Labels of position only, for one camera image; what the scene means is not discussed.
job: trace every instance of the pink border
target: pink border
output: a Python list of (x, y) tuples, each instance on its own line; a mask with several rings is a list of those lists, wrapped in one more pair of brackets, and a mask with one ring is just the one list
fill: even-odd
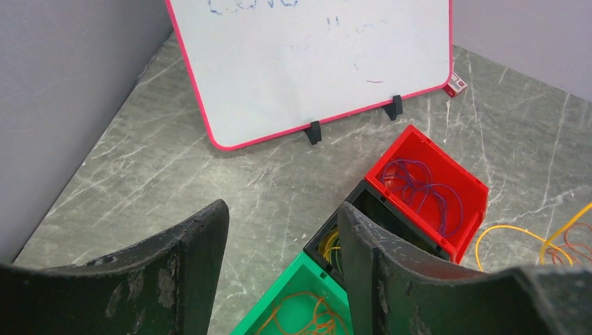
[[(295, 128), (291, 128), (285, 131), (280, 131), (279, 133), (275, 133), (275, 134), (271, 134), (271, 135), (267, 135), (261, 138), (258, 138), (256, 140), (251, 140), (242, 144), (237, 144), (234, 145), (232, 147), (224, 147), (223, 145), (220, 145), (218, 142), (216, 142), (216, 140), (214, 139), (214, 135), (212, 134), (212, 128), (209, 126), (209, 122), (207, 120), (207, 115), (205, 113), (205, 109), (203, 106), (203, 101), (201, 99), (200, 96), (200, 91), (198, 89), (198, 83), (195, 81), (195, 78), (193, 76), (193, 69), (191, 68), (191, 64), (189, 63), (189, 57), (187, 56), (187, 51), (185, 50), (185, 44), (183, 44), (183, 38), (181, 37), (181, 33), (179, 32), (179, 25), (177, 24), (177, 19), (175, 18), (175, 13), (172, 11), (172, 5), (170, 4), (170, 0), (165, 0), (166, 1), (166, 5), (167, 5), (167, 9), (168, 9), (168, 13), (170, 15), (170, 18), (172, 20), (172, 26), (173, 29), (175, 30), (175, 34), (177, 35), (177, 40), (179, 41), (179, 45), (181, 47), (181, 53), (183, 54), (183, 59), (185, 61), (185, 65), (187, 67), (188, 73), (189, 73), (189, 78), (191, 79), (191, 84), (193, 85), (193, 90), (195, 92), (195, 97), (198, 99), (198, 105), (200, 106), (200, 110), (202, 113), (202, 118), (204, 120), (204, 124), (205, 124), (205, 128), (207, 131), (207, 135), (209, 137), (210, 142), (219, 150), (224, 150), (224, 151), (232, 151), (232, 150), (236, 150), (236, 149), (240, 149), (240, 148), (244, 148), (247, 147), (249, 145), (253, 145), (259, 142), (263, 142), (263, 141), (267, 141), (267, 140), (271, 140), (272, 138), (276, 138), (279, 136), (283, 136), (283, 135), (287, 135), (290, 133), (294, 133), (295, 131), (301, 131), (304, 130), (306, 128), (308, 128), (310, 125), (308, 124), (304, 124), (302, 126), (298, 126)], [(438, 85), (436, 87), (432, 87), (430, 89), (424, 89), (422, 91), (419, 92), (415, 92), (415, 93), (411, 93), (411, 94), (407, 94), (405, 96), (402, 96), (403, 99), (407, 99), (407, 98), (412, 98), (414, 96), (419, 96), (420, 94), (425, 94), (431, 91), (435, 91), (437, 89), (441, 89), (442, 87), (446, 86), (446, 84), (450, 81), (450, 78), (452, 77), (452, 69), (454, 66), (454, 50), (453, 50), (453, 45), (452, 45), (452, 0), (449, 1), (449, 7), (450, 7), (450, 12), (449, 12), (449, 20), (450, 20), (450, 28), (449, 28), (449, 35), (450, 35), (450, 73), (448, 74), (448, 79), (446, 79), (446, 81), (444, 83), (442, 83), (441, 85)], [(328, 117), (326, 119), (322, 119), (320, 120), (320, 123), (324, 124), (326, 122), (331, 122), (337, 119), (340, 119), (342, 117), (348, 117), (350, 115), (353, 114), (357, 114), (360, 112), (364, 112), (367, 110), (371, 110), (377, 107), (381, 107), (384, 105), (388, 105), (389, 103), (391, 103), (390, 100), (387, 101), (382, 101), (380, 103), (375, 103), (373, 105), (367, 106), (367, 107), (363, 107), (363, 108), (359, 108), (357, 110), (353, 110), (351, 112), (346, 112), (343, 114), (339, 114), (339, 115), (335, 115), (334, 117)]]

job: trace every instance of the marble surface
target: marble surface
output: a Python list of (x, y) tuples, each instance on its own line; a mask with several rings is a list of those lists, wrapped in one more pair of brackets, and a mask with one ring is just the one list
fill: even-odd
[[(592, 198), (592, 104), (466, 50), (454, 57), (470, 84), (454, 99), (435, 91), (406, 100), (396, 121), (372, 110), (326, 124), (316, 146), (294, 133), (222, 152), (172, 37), (15, 264), (82, 264), (222, 198), (230, 234), (210, 334), (228, 334), (408, 124), (490, 187), (480, 231), (510, 223), (549, 236)], [(498, 230), (483, 265), (533, 264), (539, 247)], [(476, 267), (473, 247), (462, 264)]]

